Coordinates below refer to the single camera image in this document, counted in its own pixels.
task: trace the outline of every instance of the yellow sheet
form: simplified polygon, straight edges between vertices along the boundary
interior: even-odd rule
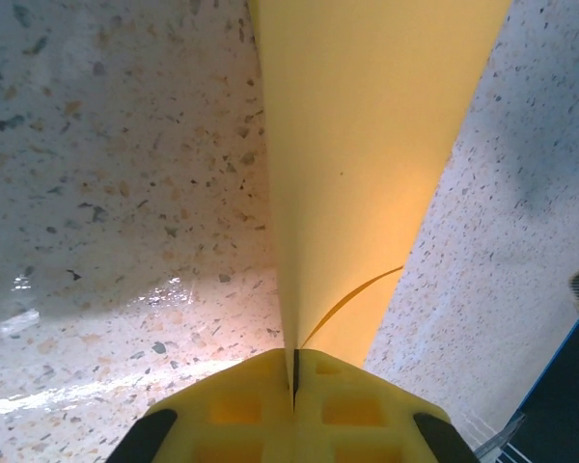
[[[346,296],[405,263],[508,5],[252,4],[288,353],[362,364],[400,272]]]

